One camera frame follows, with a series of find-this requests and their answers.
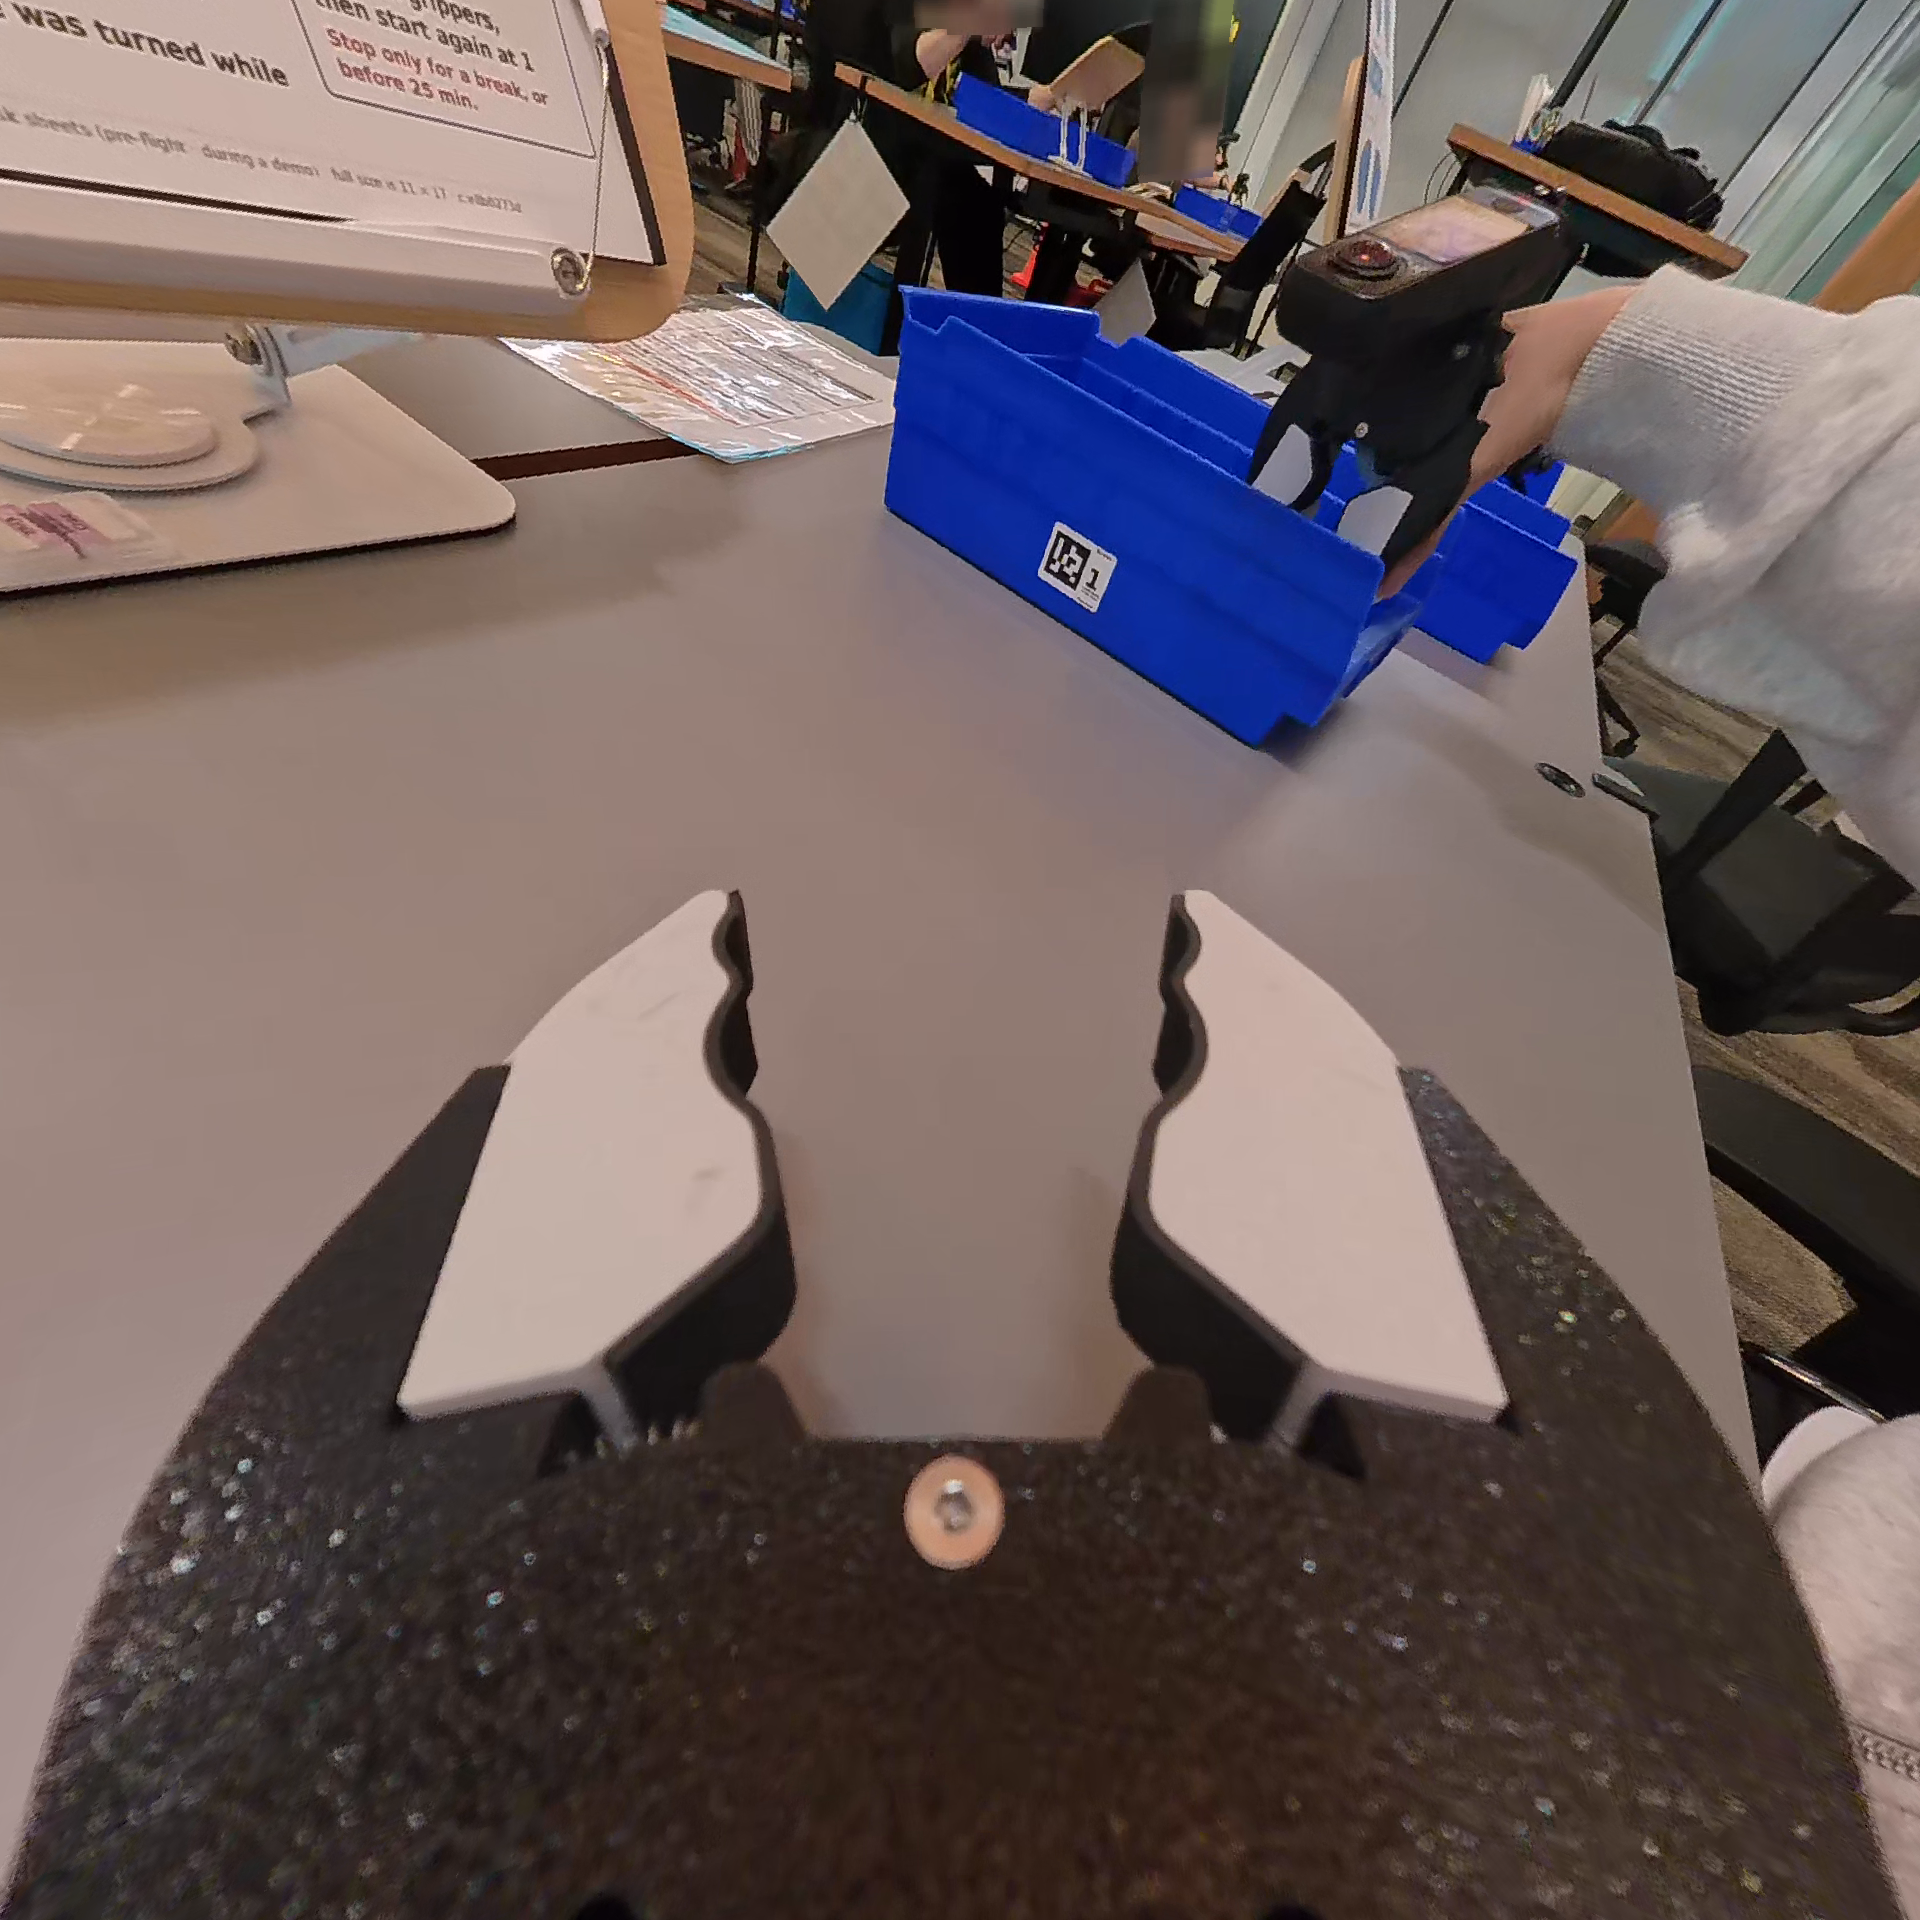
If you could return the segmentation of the instruction board on stand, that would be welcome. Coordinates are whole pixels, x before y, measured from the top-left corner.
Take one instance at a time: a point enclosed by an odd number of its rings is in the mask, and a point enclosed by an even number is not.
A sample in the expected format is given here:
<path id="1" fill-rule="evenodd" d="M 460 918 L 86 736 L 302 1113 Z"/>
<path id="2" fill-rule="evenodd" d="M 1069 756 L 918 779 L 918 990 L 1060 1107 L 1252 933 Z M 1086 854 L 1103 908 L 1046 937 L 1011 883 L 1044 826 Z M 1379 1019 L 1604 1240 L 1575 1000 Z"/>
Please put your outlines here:
<path id="1" fill-rule="evenodd" d="M 165 548 L 4 596 L 475 537 L 511 493 L 344 361 L 412 336 L 623 344 L 685 293 L 665 6 L 607 17 L 663 261 L 4 179 L 4 500 L 108 493 Z"/>

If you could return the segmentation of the black backpack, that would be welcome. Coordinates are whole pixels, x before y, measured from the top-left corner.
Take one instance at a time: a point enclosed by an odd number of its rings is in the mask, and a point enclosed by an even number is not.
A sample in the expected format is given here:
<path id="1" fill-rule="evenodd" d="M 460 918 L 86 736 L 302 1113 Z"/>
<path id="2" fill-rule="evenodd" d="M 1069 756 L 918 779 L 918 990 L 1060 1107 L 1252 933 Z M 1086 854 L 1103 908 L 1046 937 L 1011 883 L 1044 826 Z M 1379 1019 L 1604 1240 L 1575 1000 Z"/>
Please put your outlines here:
<path id="1" fill-rule="evenodd" d="M 1696 230 L 1712 230 L 1720 217 L 1719 180 L 1700 153 L 1649 124 L 1563 124 L 1536 156 Z"/>

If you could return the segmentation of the printed instruction poster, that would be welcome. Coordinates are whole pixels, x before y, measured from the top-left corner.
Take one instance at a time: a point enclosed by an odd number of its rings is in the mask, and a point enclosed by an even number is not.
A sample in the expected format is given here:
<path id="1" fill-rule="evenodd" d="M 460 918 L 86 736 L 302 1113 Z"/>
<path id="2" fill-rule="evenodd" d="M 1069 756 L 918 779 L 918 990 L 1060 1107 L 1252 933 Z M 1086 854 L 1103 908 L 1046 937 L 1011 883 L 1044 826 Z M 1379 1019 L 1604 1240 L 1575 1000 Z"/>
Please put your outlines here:
<path id="1" fill-rule="evenodd" d="M 663 261 L 607 17 L 4 2 L 4 179 Z"/>

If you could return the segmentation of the laminated instruction sheet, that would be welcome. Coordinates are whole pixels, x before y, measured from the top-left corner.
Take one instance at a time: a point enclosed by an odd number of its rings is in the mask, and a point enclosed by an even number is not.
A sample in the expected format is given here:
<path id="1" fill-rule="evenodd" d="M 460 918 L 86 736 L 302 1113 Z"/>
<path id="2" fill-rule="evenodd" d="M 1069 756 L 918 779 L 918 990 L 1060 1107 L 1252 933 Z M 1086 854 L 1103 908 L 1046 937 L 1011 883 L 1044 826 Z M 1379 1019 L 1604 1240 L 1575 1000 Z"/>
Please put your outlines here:
<path id="1" fill-rule="evenodd" d="M 885 429 L 895 381 L 822 328 L 745 294 L 703 294 L 623 344 L 507 338 L 521 361 L 724 464 Z"/>

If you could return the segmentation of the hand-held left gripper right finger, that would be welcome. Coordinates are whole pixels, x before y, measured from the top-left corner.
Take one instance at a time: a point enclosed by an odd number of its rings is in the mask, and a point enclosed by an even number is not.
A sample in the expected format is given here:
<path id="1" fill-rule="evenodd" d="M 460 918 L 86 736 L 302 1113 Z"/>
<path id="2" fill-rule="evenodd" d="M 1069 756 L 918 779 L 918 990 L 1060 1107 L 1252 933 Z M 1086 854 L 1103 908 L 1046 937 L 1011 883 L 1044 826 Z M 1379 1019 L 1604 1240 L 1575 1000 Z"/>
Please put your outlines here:
<path id="1" fill-rule="evenodd" d="M 1231 1443 L 1295 1449 L 1337 1402 L 1497 1426 L 1510 1396 L 1392 1048 L 1201 889 L 1168 905 L 1159 994 L 1121 1332 Z"/>

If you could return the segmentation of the wooden-top standing table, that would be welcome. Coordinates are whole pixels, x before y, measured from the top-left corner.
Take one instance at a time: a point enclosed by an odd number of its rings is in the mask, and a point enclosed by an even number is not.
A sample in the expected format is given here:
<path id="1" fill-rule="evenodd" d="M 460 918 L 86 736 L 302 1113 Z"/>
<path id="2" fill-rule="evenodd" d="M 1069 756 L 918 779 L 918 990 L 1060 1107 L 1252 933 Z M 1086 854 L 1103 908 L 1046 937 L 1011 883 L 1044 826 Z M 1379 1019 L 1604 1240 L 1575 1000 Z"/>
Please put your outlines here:
<path id="1" fill-rule="evenodd" d="M 1585 257 L 1598 252 L 1623 262 L 1627 276 L 1643 276 L 1675 262 L 1704 278 L 1728 278 L 1749 261 L 1743 249 L 1709 230 L 1693 229 L 1476 128 L 1451 126 L 1446 148 L 1457 163 L 1462 185 L 1494 182 L 1557 200 L 1568 236 L 1582 248 L 1582 265 L 1588 265 Z"/>

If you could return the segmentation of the small clear label packet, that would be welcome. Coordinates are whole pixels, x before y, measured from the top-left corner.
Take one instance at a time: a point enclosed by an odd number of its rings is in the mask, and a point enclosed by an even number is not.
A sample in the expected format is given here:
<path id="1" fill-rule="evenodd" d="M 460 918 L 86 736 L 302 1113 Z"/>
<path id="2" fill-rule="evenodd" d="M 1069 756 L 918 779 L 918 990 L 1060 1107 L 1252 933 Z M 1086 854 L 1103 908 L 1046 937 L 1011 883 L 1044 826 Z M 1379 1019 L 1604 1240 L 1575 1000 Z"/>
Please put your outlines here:
<path id="1" fill-rule="evenodd" d="M 3 502 L 4 580 L 121 570 L 165 548 L 155 531 L 108 493 L 80 491 Z"/>

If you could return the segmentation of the person's right forearm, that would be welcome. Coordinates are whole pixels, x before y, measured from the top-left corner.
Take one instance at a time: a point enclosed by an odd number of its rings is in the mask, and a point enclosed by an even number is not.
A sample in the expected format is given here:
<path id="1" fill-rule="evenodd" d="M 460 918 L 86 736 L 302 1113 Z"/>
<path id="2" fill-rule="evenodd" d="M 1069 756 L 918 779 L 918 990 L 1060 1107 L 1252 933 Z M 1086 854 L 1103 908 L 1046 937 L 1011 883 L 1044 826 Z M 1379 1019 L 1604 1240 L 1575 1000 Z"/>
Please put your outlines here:
<path id="1" fill-rule="evenodd" d="M 1552 454 L 1660 522 L 1648 658 L 1785 732 L 1917 881 L 1917 302 L 1854 316 L 1660 270 L 1588 353 Z"/>

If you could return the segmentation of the white roll-up banner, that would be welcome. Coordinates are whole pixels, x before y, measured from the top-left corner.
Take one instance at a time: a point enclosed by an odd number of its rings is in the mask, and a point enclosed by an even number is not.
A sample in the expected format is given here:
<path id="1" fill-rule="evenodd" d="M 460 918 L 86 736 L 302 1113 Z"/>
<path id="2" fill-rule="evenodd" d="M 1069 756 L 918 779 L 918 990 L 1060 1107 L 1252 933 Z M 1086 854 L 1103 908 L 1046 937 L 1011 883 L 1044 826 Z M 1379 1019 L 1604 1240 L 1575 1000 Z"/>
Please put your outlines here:
<path id="1" fill-rule="evenodd" d="M 1334 230 L 1353 234 L 1383 214 L 1396 104 L 1398 5 L 1366 2 L 1365 42 L 1350 64 L 1334 148 Z"/>

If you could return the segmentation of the wooden book stand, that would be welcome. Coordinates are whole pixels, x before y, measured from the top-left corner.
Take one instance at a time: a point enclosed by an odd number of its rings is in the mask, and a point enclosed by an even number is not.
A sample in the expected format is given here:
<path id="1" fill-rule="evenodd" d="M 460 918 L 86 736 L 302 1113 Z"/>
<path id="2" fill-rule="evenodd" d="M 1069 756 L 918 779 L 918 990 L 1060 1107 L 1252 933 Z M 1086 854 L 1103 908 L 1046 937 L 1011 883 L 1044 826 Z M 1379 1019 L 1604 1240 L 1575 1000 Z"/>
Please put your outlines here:
<path id="1" fill-rule="evenodd" d="M 1086 152 L 1097 116 L 1131 84 L 1141 82 L 1144 57 L 1120 38 L 1105 34 L 1069 60 L 1062 70 L 1044 82 L 1046 106 L 1060 121 L 1059 163 L 1086 169 Z"/>

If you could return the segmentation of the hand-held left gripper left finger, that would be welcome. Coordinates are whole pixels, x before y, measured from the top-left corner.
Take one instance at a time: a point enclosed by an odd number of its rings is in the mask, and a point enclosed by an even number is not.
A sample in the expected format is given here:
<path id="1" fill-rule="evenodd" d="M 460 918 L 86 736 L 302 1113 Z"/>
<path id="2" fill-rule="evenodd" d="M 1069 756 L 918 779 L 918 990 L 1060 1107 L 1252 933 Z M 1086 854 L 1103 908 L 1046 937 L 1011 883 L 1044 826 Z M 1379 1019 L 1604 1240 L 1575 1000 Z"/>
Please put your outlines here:
<path id="1" fill-rule="evenodd" d="M 776 1152 L 752 1104 L 752 948 L 710 889 L 517 1044 L 397 1409 L 583 1402 L 616 1452 L 693 1425 L 797 1300 Z"/>

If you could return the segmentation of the grey hanging card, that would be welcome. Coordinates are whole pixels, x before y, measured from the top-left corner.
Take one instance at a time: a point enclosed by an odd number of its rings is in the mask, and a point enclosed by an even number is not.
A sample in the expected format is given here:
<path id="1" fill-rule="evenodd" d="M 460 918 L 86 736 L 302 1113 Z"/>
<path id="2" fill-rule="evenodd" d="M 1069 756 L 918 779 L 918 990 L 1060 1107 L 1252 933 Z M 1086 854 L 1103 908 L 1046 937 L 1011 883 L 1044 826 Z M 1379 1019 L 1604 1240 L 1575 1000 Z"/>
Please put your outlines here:
<path id="1" fill-rule="evenodd" d="M 907 217 L 909 200 L 865 126 L 849 116 L 767 222 L 784 265 L 830 309 Z"/>

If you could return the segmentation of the person's right hand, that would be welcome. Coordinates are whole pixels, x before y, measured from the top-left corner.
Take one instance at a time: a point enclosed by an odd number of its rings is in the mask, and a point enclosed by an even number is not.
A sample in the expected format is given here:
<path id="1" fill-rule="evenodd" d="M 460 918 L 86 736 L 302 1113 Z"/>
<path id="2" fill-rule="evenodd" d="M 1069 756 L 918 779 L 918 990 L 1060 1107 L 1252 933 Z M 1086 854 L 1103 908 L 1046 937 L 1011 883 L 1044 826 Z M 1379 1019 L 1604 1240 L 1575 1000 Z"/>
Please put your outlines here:
<path id="1" fill-rule="evenodd" d="M 1384 570 L 1379 596 L 1401 592 L 1427 564 L 1467 497 L 1552 442 L 1579 370 L 1637 293 L 1633 281 L 1621 281 L 1572 299 L 1518 309 L 1503 318 L 1509 340 L 1501 377 L 1479 404 L 1481 433 L 1462 490 L 1428 537 Z"/>

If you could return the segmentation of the black office chair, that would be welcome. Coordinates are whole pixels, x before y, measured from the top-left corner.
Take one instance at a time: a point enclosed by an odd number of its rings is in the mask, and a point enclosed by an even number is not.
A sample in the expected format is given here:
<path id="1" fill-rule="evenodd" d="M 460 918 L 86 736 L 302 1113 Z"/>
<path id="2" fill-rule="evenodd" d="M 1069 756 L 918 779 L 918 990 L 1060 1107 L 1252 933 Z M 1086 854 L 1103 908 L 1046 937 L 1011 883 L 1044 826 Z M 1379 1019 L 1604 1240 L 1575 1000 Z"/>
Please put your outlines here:
<path id="1" fill-rule="evenodd" d="M 1838 818 L 1782 732 L 1728 779 L 1639 756 L 1596 680 L 1596 787 L 1648 820 L 1672 972 L 1723 1035 L 1901 1037 L 1917 1027 L 1915 889 Z"/>
<path id="2" fill-rule="evenodd" d="M 1769 1459 L 1809 1413 L 1917 1411 L 1917 1181 L 1787 1094 L 1693 1068 L 1712 1178 L 1830 1268 L 1851 1309 L 1796 1352 L 1742 1340 L 1750 1421 Z"/>

